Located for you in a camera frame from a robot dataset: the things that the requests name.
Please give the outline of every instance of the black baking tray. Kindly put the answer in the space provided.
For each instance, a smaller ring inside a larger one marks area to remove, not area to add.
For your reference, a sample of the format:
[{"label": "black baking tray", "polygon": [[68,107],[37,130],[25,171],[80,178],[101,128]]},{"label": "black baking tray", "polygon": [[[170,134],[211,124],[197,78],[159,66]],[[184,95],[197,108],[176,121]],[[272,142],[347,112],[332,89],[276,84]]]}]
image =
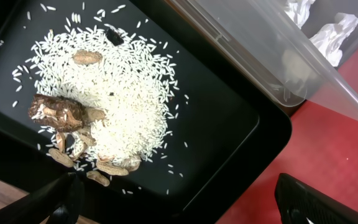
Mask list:
[{"label": "black baking tray", "polygon": [[[57,11],[43,12],[41,2]],[[291,135],[289,118],[166,2],[84,2],[85,11],[82,1],[0,1],[0,40],[4,40],[0,47],[0,179],[33,192],[62,173],[73,172],[45,156],[46,148],[36,150],[37,143],[48,144],[51,134],[37,134],[39,125],[27,117],[35,93],[34,71],[33,80],[22,77],[24,87],[18,93],[11,72],[33,56],[31,46],[49,29],[65,32],[65,18],[75,12],[81,14],[81,28],[108,23],[130,34],[168,41],[165,50],[162,44],[154,54],[174,56],[180,86],[169,104],[171,110],[180,104],[180,115],[168,123],[175,133],[165,138],[168,157],[153,156],[153,163],[143,162],[127,177],[114,177],[108,188],[79,172],[86,191],[81,214],[102,223],[215,222],[286,145]],[[122,12],[109,13],[121,4],[126,5]],[[93,19],[99,9],[107,11],[103,23]],[[27,11],[32,13],[31,21]],[[136,29],[138,21],[142,25]],[[184,94],[190,97],[189,105],[184,104]],[[19,104],[12,108],[15,100]],[[167,172],[167,164],[174,165],[175,175]],[[121,189],[134,194],[123,195]]]}]

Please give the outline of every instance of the red mat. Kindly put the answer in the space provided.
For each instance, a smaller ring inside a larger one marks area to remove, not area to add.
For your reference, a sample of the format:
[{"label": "red mat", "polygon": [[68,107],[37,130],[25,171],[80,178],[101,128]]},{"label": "red mat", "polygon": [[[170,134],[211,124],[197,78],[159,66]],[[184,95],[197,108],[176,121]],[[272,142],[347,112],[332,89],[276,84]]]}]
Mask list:
[{"label": "red mat", "polygon": [[[358,50],[339,73],[358,92]],[[291,120],[288,146],[218,224],[281,223],[274,199],[281,172],[358,211],[358,121],[312,102],[306,102]]]}]

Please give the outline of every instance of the crumpled white plastic bag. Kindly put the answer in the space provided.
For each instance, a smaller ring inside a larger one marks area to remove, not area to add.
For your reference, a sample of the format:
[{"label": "crumpled white plastic bag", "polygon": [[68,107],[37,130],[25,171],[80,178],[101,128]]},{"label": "crumpled white plastic bag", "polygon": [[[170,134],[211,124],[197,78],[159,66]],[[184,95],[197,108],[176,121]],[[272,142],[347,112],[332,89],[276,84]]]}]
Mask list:
[{"label": "crumpled white plastic bag", "polygon": [[310,5],[315,1],[316,0],[287,0],[284,11],[299,29],[301,29],[309,18]]},{"label": "crumpled white plastic bag", "polygon": [[332,66],[337,67],[342,58],[342,50],[339,48],[357,25],[358,17],[355,15],[337,13],[335,24],[324,25],[310,41]]}]

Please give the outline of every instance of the transparent plastic box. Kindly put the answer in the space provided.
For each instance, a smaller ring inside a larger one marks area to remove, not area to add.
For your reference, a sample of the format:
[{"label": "transparent plastic box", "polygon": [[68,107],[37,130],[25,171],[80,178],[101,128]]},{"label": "transparent plastic box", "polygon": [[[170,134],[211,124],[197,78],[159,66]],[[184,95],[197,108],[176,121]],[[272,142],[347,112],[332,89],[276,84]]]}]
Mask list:
[{"label": "transparent plastic box", "polygon": [[358,51],[358,25],[338,68],[309,40],[338,12],[358,17],[358,0],[316,0],[302,29],[284,13],[285,0],[170,1],[277,103],[307,99],[358,120],[358,60],[346,63]]}]

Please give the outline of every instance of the black speck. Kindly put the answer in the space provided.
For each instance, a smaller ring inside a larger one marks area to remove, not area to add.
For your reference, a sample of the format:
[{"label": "black speck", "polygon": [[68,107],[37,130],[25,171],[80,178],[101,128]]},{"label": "black speck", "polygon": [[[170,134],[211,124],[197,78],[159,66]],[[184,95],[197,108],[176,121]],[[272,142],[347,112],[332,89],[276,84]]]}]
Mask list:
[{"label": "black speck", "polygon": [[106,30],[106,37],[114,46],[124,43],[124,40],[120,37],[120,35],[110,28]]}]

